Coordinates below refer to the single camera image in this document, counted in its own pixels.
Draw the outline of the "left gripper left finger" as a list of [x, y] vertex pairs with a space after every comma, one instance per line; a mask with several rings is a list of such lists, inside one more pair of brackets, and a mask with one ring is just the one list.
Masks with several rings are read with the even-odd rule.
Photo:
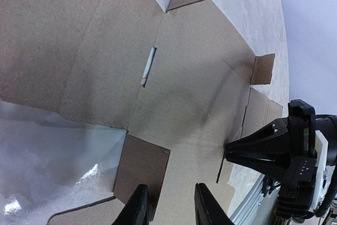
[[149, 190], [139, 184], [112, 225], [149, 225]]

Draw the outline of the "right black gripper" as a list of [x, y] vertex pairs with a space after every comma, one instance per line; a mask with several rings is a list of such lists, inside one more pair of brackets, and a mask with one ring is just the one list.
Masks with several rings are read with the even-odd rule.
[[[275, 211], [278, 217], [304, 218], [310, 213], [315, 188], [315, 109], [300, 99], [289, 102], [288, 109], [288, 117], [226, 144], [225, 157], [281, 183]], [[279, 156], [269, 161], [241, 155]]]

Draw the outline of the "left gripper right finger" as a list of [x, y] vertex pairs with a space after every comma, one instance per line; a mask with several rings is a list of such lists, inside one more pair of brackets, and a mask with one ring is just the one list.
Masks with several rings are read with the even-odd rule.
[[234, 225], [205, 183], [197, 183], [194, 192], [196, 225]]

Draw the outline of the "brown cardboard box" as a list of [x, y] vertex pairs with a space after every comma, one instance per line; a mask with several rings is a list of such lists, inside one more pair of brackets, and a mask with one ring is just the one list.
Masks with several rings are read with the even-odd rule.
[[259, 177], [224, 145], [283, 113], [281, 0], [1, 0], [1, 224], [232, 214]]

